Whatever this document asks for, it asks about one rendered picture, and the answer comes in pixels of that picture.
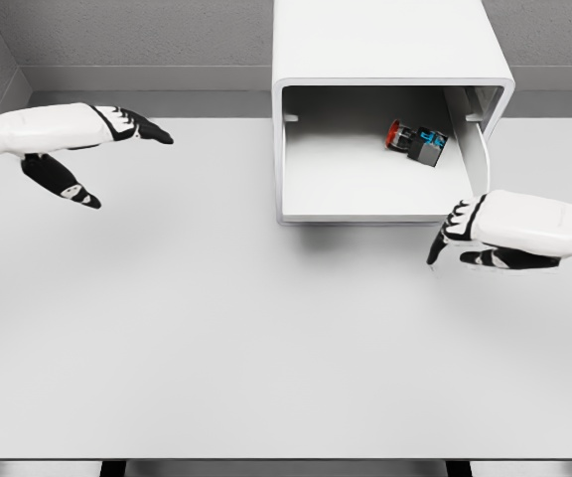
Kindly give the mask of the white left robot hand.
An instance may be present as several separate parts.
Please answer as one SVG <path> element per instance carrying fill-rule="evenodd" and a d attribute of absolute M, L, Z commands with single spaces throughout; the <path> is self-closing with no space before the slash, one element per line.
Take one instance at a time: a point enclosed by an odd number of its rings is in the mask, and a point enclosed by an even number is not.
<path fill-rule="evenodd" d="M 60 198 L 99 209 L 100 201 L 52 153 L 132 138 L 174 143 L 167 131 L 135 111 L 77 102 L 21 110 L 8 145 L 21 157 L 23 173 L 35 183 Z"/>

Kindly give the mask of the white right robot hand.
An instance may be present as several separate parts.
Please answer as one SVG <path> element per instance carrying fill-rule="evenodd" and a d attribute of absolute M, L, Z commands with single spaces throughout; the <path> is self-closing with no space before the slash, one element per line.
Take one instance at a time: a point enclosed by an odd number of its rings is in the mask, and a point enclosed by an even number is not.
<path fill-rule="evenodd" d="M 555 268 L 572 256 L 572 205 L 496 190 L 460 201 L 443 222 L 426 263 L 451 243 L 482 243 L 460 261 L 504 270 Z"/>

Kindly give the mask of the white sliding cabinet drawer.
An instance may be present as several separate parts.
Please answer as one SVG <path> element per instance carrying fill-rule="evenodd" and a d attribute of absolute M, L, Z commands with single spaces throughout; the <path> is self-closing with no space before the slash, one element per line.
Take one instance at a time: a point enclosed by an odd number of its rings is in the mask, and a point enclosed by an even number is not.
<path fill-rule="evenodd" d="M 291 223 L 438 222 L 489 187 L 480 109 L 464 86 L 291 85 L 276 153 Z M 435 166 L 384 145 L 394 120 L 444 133 Z"/>

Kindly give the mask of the white tabletop storage cabinet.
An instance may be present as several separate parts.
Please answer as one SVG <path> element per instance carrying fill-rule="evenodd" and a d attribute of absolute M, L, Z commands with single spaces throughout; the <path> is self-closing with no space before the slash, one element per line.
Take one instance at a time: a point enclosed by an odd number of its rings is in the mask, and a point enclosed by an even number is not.
<path fill-rule="evenodd" d="M 274 0 L 272 120 L 282 144 L 282 91 L 291 85 L 451 86 L 470 89 L 488 143 L 515 82 L 482 0 Z"/>

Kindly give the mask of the black load switch red button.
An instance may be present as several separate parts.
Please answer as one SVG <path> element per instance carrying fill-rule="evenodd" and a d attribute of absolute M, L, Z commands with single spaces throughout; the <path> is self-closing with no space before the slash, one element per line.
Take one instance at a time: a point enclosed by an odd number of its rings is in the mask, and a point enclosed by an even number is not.
<path fill-rule="evenodd" d="M 386 149 L 403 152 L 411 160 L 435 167 L 449 137 L 440 131 L 419 127 L 412 129 L 395 119 L 386 134 Z"/>

